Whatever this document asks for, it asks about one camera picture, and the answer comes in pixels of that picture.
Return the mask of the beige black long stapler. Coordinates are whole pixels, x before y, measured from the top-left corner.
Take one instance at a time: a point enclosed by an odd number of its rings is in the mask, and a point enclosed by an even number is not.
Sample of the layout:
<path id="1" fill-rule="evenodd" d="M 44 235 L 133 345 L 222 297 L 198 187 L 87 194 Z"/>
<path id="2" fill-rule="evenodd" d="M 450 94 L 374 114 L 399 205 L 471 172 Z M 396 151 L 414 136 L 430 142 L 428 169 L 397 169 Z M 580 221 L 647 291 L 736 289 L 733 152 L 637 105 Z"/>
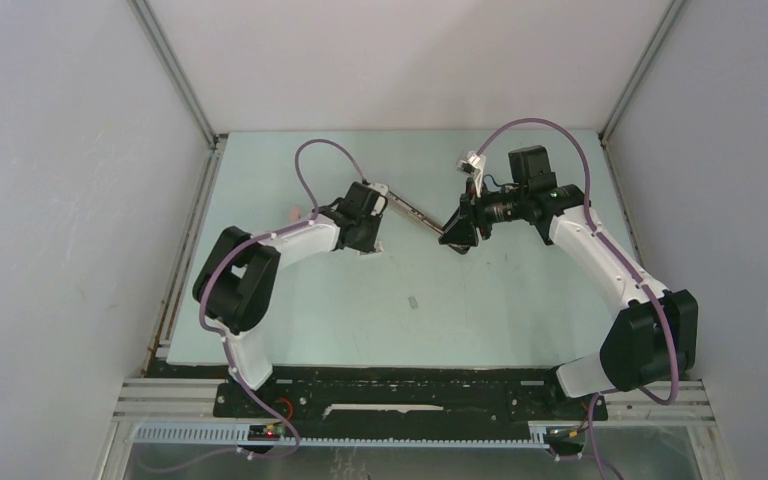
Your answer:
<path id="1" fill-rule="evenodd" d="M 386 193 L 386 198 L 388 199 L 388 206 L 390 208 L 395 209 L 404 217 L 429 230 L 436 240 L 439 240 L 439 238 L 442 236 L 442 225 L 434 220 L 431 216 L 421 211 L 418 207 L 412 205 L 392 190 L 389 190 Z"/>

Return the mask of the staple box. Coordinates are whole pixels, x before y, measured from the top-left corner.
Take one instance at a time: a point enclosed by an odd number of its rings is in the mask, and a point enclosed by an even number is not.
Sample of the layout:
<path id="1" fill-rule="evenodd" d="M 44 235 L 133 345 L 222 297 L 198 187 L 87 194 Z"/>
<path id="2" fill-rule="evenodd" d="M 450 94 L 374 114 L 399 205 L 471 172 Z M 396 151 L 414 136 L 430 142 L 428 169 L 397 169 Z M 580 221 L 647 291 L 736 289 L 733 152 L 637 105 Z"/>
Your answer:
<path id="1" fill-rule="evenodd" d="M 367 257 L 372 255 L 378 255 L 383 252 L 383 243 L 378 241 L 374 244 L 373 248 L 369 251 L 359 251 L 358 255 L 361 257 Z"/>

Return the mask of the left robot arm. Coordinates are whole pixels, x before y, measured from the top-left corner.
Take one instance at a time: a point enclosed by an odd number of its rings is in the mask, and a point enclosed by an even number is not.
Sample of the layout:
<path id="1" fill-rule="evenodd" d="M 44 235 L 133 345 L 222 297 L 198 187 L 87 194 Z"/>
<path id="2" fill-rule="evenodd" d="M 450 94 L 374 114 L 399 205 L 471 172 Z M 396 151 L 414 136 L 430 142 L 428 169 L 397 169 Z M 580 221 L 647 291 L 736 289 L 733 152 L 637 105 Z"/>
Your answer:
<path id="1" fill-rule="evenodd" d="M 374 253 L 388 193 L 384 184 L 354 182 L 344 196 L 275 232 L 252 235 L 234 226 L 221 232 L 192 294 L 201 327 L 220 337 L 231 376 L 242 384 L 237 402 L 250 415 L 264 416 L 276 403 L 276 390 L 266 382 L 273 364 L 260 323 L 277 274 L 318 254 Z"/>

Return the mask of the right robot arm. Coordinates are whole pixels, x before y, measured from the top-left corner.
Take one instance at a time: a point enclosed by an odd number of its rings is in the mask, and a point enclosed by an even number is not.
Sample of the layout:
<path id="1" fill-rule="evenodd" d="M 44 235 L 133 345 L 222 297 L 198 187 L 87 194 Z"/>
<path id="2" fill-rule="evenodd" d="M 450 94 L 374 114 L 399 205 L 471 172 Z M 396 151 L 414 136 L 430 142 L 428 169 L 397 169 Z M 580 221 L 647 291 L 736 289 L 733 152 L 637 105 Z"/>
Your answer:
<path id="1" fill-rule="evenodd" d="M 613 324 L 598 352 L 562 364 L 541 392 L 545 411 L 566 418 L 582 397 L 628 392 L 673 380 L 696 360 L 698 302 L 672 291 L 643 269 L 613 237 L 576 185 L 561 186 L 542 146 L 509 152 L 512 183 L 491 190 L 486 158 L 474 151 L 457 162 L 467 177 L 455 213 L 438 241 L 464 251 L 490 238 L 497 223 L 523 220 L 548 246 L 567 253 L 599 287 Z"/>

